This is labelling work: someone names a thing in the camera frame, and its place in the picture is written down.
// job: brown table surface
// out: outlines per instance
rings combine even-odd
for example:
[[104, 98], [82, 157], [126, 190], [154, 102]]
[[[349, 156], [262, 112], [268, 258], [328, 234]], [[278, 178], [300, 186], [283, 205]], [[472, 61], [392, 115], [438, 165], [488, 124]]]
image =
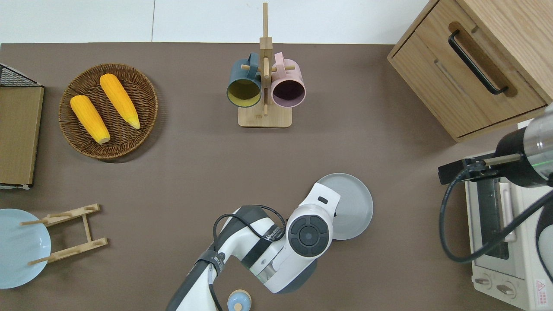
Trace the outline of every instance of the brown table surface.
[[[35, 186], [0, 190], [0, 208], [43, 217], [99, 203], [92, 236], [109, 245], [0, 291], [0, 310], [164, 310], [212, 242], [218, 216], [264, 204], [288, 217], [313, 183], [335, 172], [371, 191], [369, 228], [335, 241], [291, 294], [271, 294], [230, 259], [215, 283], [222, 303], [242, 288], [259, 311], [516, 309], [473, 288], [471, 266], [444, 255], [437, 223], [445, 191], [437, 167], [494, 149], [513, 128], [455, 143], [387, 62], [391, 48], [275, 44], [301, 66], [307, 97], [291, 127], [270, 129], [240, 127], [225, 96], [232, 63], [257, 44], [2, 44], [0, 62], [46, 89]], [[160, 99], [152, 135], [120, 163], [81, 155], [58, 125], [65, 87], [101, 63], [137, 68]], [[468, 251], [465, 204], [459, 187], [448, 217], [458, 253]], [[53, 251], [86, 241], [77, 220], [50, 235]]]

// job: oven window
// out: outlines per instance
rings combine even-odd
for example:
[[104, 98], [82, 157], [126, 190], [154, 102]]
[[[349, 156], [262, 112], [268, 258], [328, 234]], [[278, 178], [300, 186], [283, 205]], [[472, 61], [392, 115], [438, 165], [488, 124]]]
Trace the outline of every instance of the oven window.
[[[492, 239], [501, 229], [501, 198], [499, 179], [484, 179], [476, 182], [478, 191], [478, 206], [480, 209], [480, 229], [482, 230], [482, 245]], [[509, 259], [509, 246], [501, 242], [486, 253], [499, 259]]]

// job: yellow corn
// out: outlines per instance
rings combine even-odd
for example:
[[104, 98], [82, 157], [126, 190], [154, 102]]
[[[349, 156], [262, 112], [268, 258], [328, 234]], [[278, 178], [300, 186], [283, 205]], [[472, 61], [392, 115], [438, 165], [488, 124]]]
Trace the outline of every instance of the yellow corn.
[[70, 103], [71, 109], [90, 136], [99, 144], [108, 142], [109, 132], [90, 99], [85, 95], [77, 95], [71, 99]]
[[137, 110], [119, 79], [115, 75], [105, 74], [100, 77], [100, 85], [119, 115], [134, 128], [139, 129]]

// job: black drawer handle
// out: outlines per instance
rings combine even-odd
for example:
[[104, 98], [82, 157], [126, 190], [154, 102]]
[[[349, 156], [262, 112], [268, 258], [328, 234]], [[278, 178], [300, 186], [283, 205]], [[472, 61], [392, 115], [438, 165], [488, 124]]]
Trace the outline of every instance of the black drawer handle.
[[472, 61], [470, 57], [468, 57], [467, 53], [463, 51], [461, 46], [455, 41], [455, 36], [459, 33], [459, 30], [454, 31], [450, 36], [447, 42], [449, 42], [451, 48], [459, 55], [463, 63], [467, 65], [467, 67], [472, 71], [472, 73], [480, 80], [480, 82], [486, 87], [486, 89], [492, 93], [492, 94], [501, 94], [506, 92], [509, 87], [504, 87], [501, 90], [498, 90], [495, 88], [495, 86], [492, 85], [492, 83], [488, 80], [488, 78], [482, 73], [480, 68]]

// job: wicker basket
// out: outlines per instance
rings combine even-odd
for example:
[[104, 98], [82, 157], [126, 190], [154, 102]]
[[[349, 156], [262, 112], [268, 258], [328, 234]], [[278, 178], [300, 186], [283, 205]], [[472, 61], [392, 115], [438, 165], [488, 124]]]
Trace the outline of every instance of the wicker basket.
[[[125, 122], [100, 86], [100, 76], [116, 75], [129, 94], [140, 120], [140, 129]], [[86, 132], [71, 109], [70, 100], [86, 95], [102, 117], [111, 139], [98, 144]], [[135, 150], [148, 137], [158, 115], [158, 96], [148, 78], [133, 67], [123, 64], [102, 64], [76, 77], [65, 90], [59, 109], [59, 122], [65, 139], [80, 153], [94, 159], [114, 159]]]

